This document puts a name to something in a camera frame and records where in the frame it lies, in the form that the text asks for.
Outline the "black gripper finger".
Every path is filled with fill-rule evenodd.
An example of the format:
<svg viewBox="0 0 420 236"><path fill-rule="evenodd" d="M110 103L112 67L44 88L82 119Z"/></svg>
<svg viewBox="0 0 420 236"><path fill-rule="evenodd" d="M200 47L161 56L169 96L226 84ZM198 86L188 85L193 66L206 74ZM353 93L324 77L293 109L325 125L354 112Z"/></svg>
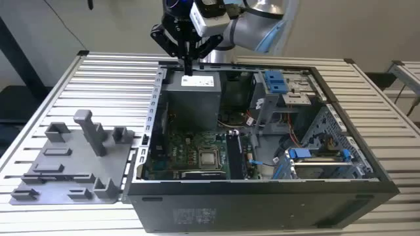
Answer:
<svg viewBox="0 0 420 236"><path fill-rule="evenodd" d="M192 64L193 61L197 59L202 59L210 51L217 47L217 45L222 41L221 35L213 35L210 36L206 41L197 45L201 38L197 36L196 38L189 40L189 46L188 46L188 75L192 75Z"/></svg>
<svg viewBox="0 0 420 236"><path fill-rule="evenodd" d="M188 57L186 57L186 46L185 42L181 40L173 43L170 38L165 34L165 29L162 25L153 25L150 29L150 37L166 54L170 57L177 57L182 62L184 74L188 75Z"/></svg>

